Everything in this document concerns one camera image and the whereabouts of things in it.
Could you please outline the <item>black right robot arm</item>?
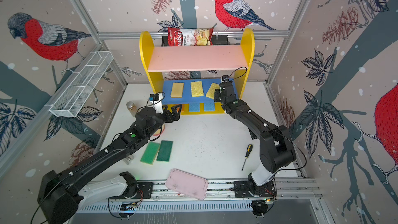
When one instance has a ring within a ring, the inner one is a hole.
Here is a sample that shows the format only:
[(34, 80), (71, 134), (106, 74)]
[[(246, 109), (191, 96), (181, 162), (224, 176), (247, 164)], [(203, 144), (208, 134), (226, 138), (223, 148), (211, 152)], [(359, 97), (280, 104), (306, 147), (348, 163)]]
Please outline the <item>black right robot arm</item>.
[(284, 125), (276, 126), (266, 121), (252, 111), (246, 102), (239, 100), (232, 81), (219, 84), (214, 101), (221, 103), (226, 114), (244, 124), (252, 139), (259, 140), (260, 165), (248, 176), (254, 189), (271, 182), (280, 169), (296, 160), (288, 129)]

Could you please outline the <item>beige orange-backed sponge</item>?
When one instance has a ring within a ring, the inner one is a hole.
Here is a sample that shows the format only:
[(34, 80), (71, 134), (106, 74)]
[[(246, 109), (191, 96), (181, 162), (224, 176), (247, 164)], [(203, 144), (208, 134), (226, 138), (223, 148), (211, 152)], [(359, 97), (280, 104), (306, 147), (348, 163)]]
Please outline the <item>beige orange-backed sponge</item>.
[(184, 83), (173, 83), (171, 98), (182, 98)]

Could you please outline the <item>blue cellulose sponge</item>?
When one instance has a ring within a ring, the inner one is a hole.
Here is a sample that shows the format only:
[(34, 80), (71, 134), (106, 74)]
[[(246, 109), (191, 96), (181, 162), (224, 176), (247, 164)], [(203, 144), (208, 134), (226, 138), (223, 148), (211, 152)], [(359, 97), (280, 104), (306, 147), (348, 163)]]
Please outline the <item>blue cellulose sponge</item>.
[(214, 112), (215, 111), (215, 104), (214, 102), (206, 102), (204, 103), (204, 111), (205, 112)]
[(190, 103), (189, 104), (189, 112), (190, 113), (199, 113), (201, 111), (200, 103)]

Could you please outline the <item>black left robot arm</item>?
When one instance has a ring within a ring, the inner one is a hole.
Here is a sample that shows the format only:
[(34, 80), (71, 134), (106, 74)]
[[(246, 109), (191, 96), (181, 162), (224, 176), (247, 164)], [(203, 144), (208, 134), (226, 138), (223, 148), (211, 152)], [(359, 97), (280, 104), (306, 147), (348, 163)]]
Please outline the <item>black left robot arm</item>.
[(60, 173), (52, 170), (45, 174), (41, 180), (37, 202), (46, 221), (50, 224), (62, 224), (69, 220), (84, 200), (79, 191), (87, 183), (113, 164), (141, 149), (165, 123), (180, 119), (182, 105), (171, 108), (164, 106), (162, 109), (163, 112), (158, 113), (152, 107), (143, 107), (137, 112), (135, 122), (104, 149), (72, 168)]

